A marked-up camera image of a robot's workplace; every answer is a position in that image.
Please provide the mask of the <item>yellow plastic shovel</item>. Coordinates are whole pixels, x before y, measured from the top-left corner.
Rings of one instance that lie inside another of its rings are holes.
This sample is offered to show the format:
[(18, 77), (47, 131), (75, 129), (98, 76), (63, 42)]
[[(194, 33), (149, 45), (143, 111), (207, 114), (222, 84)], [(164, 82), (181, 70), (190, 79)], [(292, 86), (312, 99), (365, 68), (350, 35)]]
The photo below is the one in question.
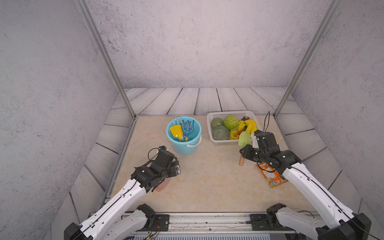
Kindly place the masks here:
[(170, 131), (174, 138), (178, 138), (179, 142), (183, 141), (184, 133), (181, 125), (171, 126)]

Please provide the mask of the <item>teal rake yellow handle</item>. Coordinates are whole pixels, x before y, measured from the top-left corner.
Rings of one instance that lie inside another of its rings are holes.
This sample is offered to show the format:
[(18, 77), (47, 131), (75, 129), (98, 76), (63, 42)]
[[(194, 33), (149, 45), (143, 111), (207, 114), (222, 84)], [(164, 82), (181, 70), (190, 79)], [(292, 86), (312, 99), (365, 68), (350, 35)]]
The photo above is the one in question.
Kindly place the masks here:
[(185, 142), (189, 141), (189, 136), (190, 136), (190, 134), (192, 133), (192, 131), (194, 129), (194, 123), (195, 123), (194, 120), (186, 121), (186, 122), (184, 121), (184, 123), (183, 123), (182, 129), (183, 129), (183, 133), (184, 133), (184, 140), (185, 140)]

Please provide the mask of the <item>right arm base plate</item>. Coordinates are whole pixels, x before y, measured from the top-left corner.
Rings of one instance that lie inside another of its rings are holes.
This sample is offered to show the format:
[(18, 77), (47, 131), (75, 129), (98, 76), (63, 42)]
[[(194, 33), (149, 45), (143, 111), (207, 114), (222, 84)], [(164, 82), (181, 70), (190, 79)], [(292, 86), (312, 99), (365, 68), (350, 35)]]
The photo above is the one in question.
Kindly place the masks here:
[(290, 231), (282, 226), (276, 217), (270, 214), (251, 214), (250, 223), (253, 231)]

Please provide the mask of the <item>pink spray bottle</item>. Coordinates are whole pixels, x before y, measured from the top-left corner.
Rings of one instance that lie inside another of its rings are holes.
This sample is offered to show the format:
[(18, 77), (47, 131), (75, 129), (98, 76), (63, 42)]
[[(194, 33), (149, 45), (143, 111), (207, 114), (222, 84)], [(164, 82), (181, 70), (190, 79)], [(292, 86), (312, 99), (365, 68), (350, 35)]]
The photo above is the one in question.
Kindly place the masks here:
[(167, 178), (165, 179), (164, 182), (162, 182), (157, 188), (156, 188), (156, 192), (162, 192), (163, 190), (165, 190), (165, 188), (169, 185), (171, 181), (171, 178)]

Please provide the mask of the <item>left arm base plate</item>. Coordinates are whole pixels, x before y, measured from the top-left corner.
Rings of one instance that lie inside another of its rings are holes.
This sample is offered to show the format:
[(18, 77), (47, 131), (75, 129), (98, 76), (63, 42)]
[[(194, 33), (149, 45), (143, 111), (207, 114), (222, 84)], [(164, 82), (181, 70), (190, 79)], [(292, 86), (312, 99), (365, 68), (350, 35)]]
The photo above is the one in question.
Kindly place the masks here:
[(156, 214), (147, 220), (143, 228), (137, 232), (167, 232), (169, 230), (170, 215)]

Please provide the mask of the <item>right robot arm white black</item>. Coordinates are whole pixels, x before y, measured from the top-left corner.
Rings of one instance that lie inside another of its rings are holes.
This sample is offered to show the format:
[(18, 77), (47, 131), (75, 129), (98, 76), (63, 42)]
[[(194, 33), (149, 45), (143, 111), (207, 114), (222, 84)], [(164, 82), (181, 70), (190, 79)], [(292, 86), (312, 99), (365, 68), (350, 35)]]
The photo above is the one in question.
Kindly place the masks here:
[(316, 209), (321, 219), (295, 212), (284, 204), (267, 209), (267, 225), (272, 229), (289, 228), (313, 240), (366, 240), (372, 222), (356, 214), (325, 188), (290, 150), (281, 151), (271, 132), (257, 130), (240, 140), (242, 158), (267, 164), (280, 177), (292, 183)]

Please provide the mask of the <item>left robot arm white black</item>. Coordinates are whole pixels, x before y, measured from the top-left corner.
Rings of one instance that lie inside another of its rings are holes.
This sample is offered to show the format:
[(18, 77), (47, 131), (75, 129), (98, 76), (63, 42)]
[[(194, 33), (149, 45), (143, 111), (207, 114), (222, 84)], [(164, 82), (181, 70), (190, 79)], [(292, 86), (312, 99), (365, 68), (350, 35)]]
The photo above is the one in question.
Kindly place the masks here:
[(72, 223), (64, 231), (65, 240), (123, 240), (130, 234), (161, 227), (156, 222), (156, 212), (142, 204), (126, 218), (123, 214), (149, 191), (154, 191), (167, 178), (181, 174), (177, 157), (165, 146), (157, 148), (155, 156), (136, 167), (123, 188), (96, 213), (81, 224)]

